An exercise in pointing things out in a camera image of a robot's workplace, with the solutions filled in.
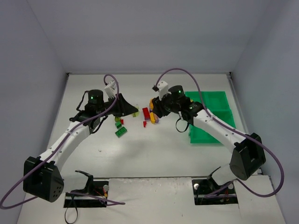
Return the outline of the lime curved lego brick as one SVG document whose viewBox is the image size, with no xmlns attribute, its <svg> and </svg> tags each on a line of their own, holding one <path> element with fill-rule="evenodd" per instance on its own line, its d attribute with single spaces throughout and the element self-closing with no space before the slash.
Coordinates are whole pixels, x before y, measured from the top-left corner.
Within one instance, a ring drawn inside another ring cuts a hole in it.
<svg viewBox="0 0 299 224">
<path fill-rule="evenodd" d="M 139 111 L 137 111 L 137 112 L 133 113 L 133 114 L 132 114 L 132 116 L 133 116 L 133 118 L 135 118 L 135 117 L 138 117 L 138 116 L 139 116 L 139 114 L 140 114 L 140 112 L 139 112 Z"/>
</svg>

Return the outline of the orange yellow curved lego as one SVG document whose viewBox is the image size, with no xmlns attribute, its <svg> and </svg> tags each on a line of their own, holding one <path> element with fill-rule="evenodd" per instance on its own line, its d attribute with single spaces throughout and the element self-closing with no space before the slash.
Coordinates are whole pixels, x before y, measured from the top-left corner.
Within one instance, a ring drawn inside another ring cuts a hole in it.
<svg viewBox="0 0 299 224">
<path fill-rule="evenodd" d="M 153 111 L 153 109 L 154 109 L 153 99 L 151 99 L 151 100 L 149 101 L 149 111 L 151 112 L 151 111 Z"/>
</svg>

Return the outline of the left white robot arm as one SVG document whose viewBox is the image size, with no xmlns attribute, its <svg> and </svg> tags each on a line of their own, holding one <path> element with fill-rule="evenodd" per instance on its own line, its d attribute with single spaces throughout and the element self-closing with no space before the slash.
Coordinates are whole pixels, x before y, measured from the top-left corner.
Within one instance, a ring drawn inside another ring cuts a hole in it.
<svg viewBox="0 0 299 224">
<path fill-rule="evenodd" d="M 56 201 L 64 192 L 90 193 L 93 188 L 93 175 L 76 170 L 71 176 L 63 177 L 61 170 L 79 144 L 91 134 L 109 115 L 124 117 L 138 109 L 128 103 L 122 94 L 103 99 L 103 91 L 86 92 L 88 102 L 70 118 L 70 125 L 61 137 L 38 157 L 29 157 L 24 163 L 23 190 L 48 202 Z"/>
</svg>

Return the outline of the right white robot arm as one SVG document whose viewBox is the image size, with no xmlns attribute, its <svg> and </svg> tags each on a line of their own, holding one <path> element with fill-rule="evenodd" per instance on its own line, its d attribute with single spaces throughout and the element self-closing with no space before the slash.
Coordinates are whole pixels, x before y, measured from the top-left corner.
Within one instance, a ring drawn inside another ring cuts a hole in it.
<svg viewBox="0 0 299 224">
<path fill-rule="evenodd" d="M 152 99 L 153 112 L 159 118 L 171 112 L 178 114 L 189 125 L 213 136 L 231 153 L 230 162 L 209 176 L 216 185 L 222 186 L 237 178 L 245 181 L 266 162 L 259 135 L 239 132 L 219 120 L 210 110 L 205 110 L 202 103 L 191 101 L 181 85 L 168 87 L 166 82 L 161 82 L 153 90 L 158 92 L 158 97 Z"/>
</svg>

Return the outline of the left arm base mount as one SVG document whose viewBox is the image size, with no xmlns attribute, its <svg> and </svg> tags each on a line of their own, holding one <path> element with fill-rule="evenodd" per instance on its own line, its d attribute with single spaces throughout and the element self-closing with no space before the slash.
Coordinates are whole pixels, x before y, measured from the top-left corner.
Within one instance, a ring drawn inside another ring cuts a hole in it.
<svg viewBox="0 0 299 224">
<path fill-rule="evenodd" d="M 107 180 L 94 180 L 93 175 L 76 170 L 76 173 L 80 173 L 87 177 L 87 184 L 83 189 L 76 189 L 75 191 L 97 196 L 100 198 L 108 198 L 109 181 Z M 95 198 L 82 195 L 74 195 L 70 193 L 65 194 L 64 208 L 105 208 L 107 202 L 100 201 Z"/>
</svg>

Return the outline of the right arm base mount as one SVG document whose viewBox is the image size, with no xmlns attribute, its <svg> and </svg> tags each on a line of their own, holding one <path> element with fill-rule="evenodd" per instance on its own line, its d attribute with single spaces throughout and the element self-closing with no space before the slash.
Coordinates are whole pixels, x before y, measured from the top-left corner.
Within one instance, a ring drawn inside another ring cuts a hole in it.
<svg viewBox="0 0 299 224">
<path fill-rule="evenodd" d="M 238 204 L 232 182 L 218 186 L 211 178 L 192 179 L 192 190 L 194 204 L 197 206 Z"/>
</svg>

